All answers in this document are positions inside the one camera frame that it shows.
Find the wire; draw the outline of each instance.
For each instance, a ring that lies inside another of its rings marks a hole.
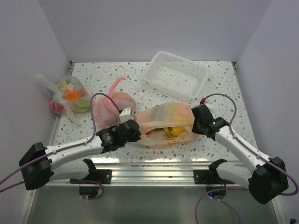
[[[211,191],[208,191],[206,193],[204,193],[199,199],[198,201],[196,202],[196,206],[195,206],[195,211],[194,211],[194,214],[195,214],[195,221],[196,221],[196,224],[199,224],[198,222],[198,217],[197,217],[197,210],[198,210],[198,205],[200,203],[200,201],[206,196],[206,195],[209,195],[211,193],[214,193],[216,191],[222,191],[222,190],[247,190],[246,188],[243,188],[243,187],[226,187],[226,188],[218,188],[218,189],[214,189],[214,190],[211,190]],[[239,220],[239,223],[242,224],[242,220],[241,220],[241,216],[239,215],[239,213],[227,202],[223,201],[223,200],[219,200],[219,202],[227,205],[228,207],[230,207],[235,213],[236,215],[238,216],[238,220]]]
[[[7,188],[1,189],[1,190],[0,190],[0,193],[2,193],[3,191],[6,191],[6,190],[8,190],[8,189],[11,189],[11,188],[13,188],[13,187],[16,187],[16,186],[18,186],[18,185],[20,185],[20,184],[22,184],[22,183],[24,183],[24,181],[15,183],[15,184],[13,184],[13,185],[8,186]]]
[[[61,151],[64,151],[64,150],[66,150],[66,149],[73,148],[73,147],[83,146],[83,145],[85,145],[86,143],[89,143],[89,142],[91,142],[91,141],[93,140],[93,138],[94,138],[94,136],[95,136],[95,134],[96,134],[96,124],[95,124],[95,119],[94,119],[94,115],[93,115],[93,105],[92,105],[92,102],[93,102],[93,99],[94,99],[97,95],[102,95],[102,96],[107,97],[107,98],[114,104],[114,106],[115,106],[115,107],[118,109],[118,111],[119,111],[119,108],[118,108],[118,106],[116,105],[116,103],[115,103],[115,102],[114,102],[108,95],[106,95],[105,93],[98,92],[98,93],[93,94],[93,96],[92,96],[91,99],[90,99],[90,104],[89,104],[90,114],[91,114],[92,121],[93,121],[93,134],[92,134],[92,136],[91,136],[90,139],[87,140],[86,142],[82,142],[82,143],[78,143],[78,144],[74,144],[74,145],[71,145],[71,146],[66,146],[66,147],[60,148],[60,149],[56,150],[57,153],[59,153],[59,152],[61,152]],[[33,163],[35,163],[35,162],[37,162],[37,161],[43,159],[43,158],[46,158],[46,157],[48,157],[48,156],[50,156],[50,155],[53,155],[53,154],[54,154],[53,152],[50,152],[50,153],[47,153],[47,154],[45,154],[45,155],[42,155],[42,156],[40,156],[40,157],[38,157],[38,158],[36,158],[36,159],[30,161],[30,162],[28,162],[28,163],[25,163],[24,165],[20,166],[20,167],[17,168],[15,171],[13,171],[12,173],[10,173],[10,174],[7,175],[6,177],[4,177],[4,178],[0,181],[0,185],[3,184],[7,179],[9,179],[10,177],[12,177],[14,174],[16,174],[16,173],[19,172],[20,170],[24,169],[25,167],[27,167],[27,166],[29,166],[29,165],[31,165],[31,164],[33,164]],[[11,189],[11,188],[13,188],[13,187],[15,187],[15,186],[17,186],[17,185],[20,185],[20,184],[22,184],[22,183],[24,183],[24,182],[19,182],[19,183],[13,184],[13,185],[11,185],[11,186],[9,186],[9,187],[7,187],[7,188],[1,189],[1,190],[0,190],[0,193],[3,192],[3,191],[5,191],[5,190]]]
[[[284,175],[286,175],[295,185],[295,190],[291,193],[282,193],[280,195],[283,195],[283,196],[292,196],[292,195],[295,195],[299,192],[299,187],[298,187],[298,184],[297,182],[295,181],[295,179],[289,175],[287,172],[285,172],[282,168],[274,165],[273,163],[271,163],[270,161],[264,159],[263,157],[259,156],[255,151],[253,151],[252,149],[250,149],[247,145],[244,144],[244,142],[242,142],[237,136],[235,136],[235,133],[233,131],[233,128],[232,128],[232,124],[233,124],[233,121],[235,119],[235,116],[237,114],[237,105],[235,104],[234,100],[229,97],[228,95],[225,95],[225,94],[222,94],[222,93],[213,93],[211,95],[208,95],[207,97],[205,97],[205,99],[211,97],[211,96],[223,96],[223,97],[226,97],[228,98],[234,105],[234,114],[229,122],[229,131],[231,132],[231,134],[233,135],[233,137],[237,140],[237,142],[239,142],[245,149],[247,149],[248,151],[250,151],[254,156],[256,156],[257,158],[261,159],[262,161],[264,161],[265,163],[269,164],[270,166],[274,167],[275,169],[277,169],[278,171],[280,171],[281,173],[283,173]]]

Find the grey floor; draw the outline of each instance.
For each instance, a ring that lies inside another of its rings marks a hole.
[[[194,207],[205,191],[199,187],[106,187],[102,198],[80,199],[77,186],[38,190],[28,224],[194,224]],[[277,224],[271,203],[257,203],[247,191],[227,192],[224,200],[242,224]],[[238,224],[226,205],[205,197],[200,224]]]

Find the terrazzo surface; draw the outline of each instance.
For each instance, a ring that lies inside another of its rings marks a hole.
[[[142,74],[149,62],[75,63],[72,75],[82,82],[90,95],[97,92],[108,93],[113,82],[118,77],[124,76],[126,80],[121,81],[115,90],[122,90],[130,94],[136,101],[137,112],[166,102],[183,102],[193,107],[198,105],[199,99],[211,93],[228,94],[235,100],[238,108],[237,116],[233,122],[234,129],[256,147],[256,141],[231,62],[198,63],[206,66],[210,74],[198,99],[191,102],[180,100],[149,86],[142,79]],[[233,114],[233,105],[229,100],[224,97],[211,97],[208,101],[214,106],[214,117],[220,116],[227,121],[230,120]],[[86,112],[76,116],[82,125],[75,125],[67,116],[61,117],[54,144],[64,144],[92,135],[93,127],[90,113]],[[94,156],[93,161],[95,163],[195,162],[215,161],[220,158],[228,161],[238,160],[222,145],[205,136],[199,136],[194,141],[160,149],[146,148],[137,142],[128,143],[124,148],[119,148],[117,151]]]

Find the translucent plastic bag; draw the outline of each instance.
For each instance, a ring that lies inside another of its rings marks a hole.
[[[114,92],[117,84],[125,79],[125,77],[119,77],[110,87],[108,96],[116,103],[120,110],[123,110],[126,107],[131,107],[133,112],[135,112],[136,102],[129,94],[123,91]],[[102,97],[97,102],[93,103],[93,114],[101,128],[109,128],[121,123],[119,117],[120,112],[107,97]]]
[[[192,132],[194,116],[186,104],[161,104],[136,114],[135,120],[141,132],[138,143],[151,148],[172,146],[198,137]]]
[[[53,93],[50,100],[51,110],[57,114],[65,113],[72,122],[80,125],[74,113],[88,111],[90,104],[90,96],[80,80],[73,76],[65,76],[58,84],[54,84],[44,75],[36,75],[36,78]]]

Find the plastic bag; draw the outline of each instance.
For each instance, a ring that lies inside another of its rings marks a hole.
[[[172,146],[198,137],[192,132],[194,116],[182,103],[165,103],[135,116],[141,139],[139,144],[151,148]]]
[[[53,92],[50,108],[57,114],[65,113],[72,122],[80,125],[74,113],[89,110],[90,96],[80,80],[73,76],[63,77],[58,84],[51,83],[44,75],[36,75],[38,81]]]
[[[114,92],[117,84],[125,79],[125,77],[119,77],[110,87],[108,96],[116,103],[121,111],[126,107],[131,107],[133,112],[135,112],[136,102],[130,97],[129,94],[123,91]],[[107,97],[102,97],[97,102],[93,103],[93,114],[99,127],[101,128],[109,128],[121,123],[119,117],[120,112]]]

